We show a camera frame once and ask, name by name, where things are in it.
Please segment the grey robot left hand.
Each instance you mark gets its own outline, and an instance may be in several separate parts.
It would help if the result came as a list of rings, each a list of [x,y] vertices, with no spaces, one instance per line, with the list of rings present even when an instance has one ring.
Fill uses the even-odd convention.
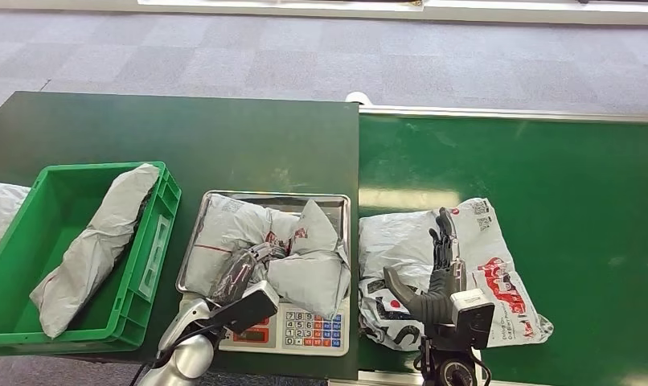
[[[286,249],[270,242],[233,252],[221,265],[208,298],[218,306],[239,300],[250,285],[266,279],[270,261],[284,257]]]

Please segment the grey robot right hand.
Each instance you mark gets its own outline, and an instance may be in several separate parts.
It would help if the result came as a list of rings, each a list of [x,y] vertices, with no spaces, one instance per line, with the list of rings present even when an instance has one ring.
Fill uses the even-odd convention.
[[[433,239],[433,269],[426,293],[412,291],[400,281],[399,274],[392,267],[383,269],[385,284],[396,300],[415,320],[429,326],[451,322],[453,267],[461,262],[456,228],[449,209],[439,209],[436,225],[429,229]]]

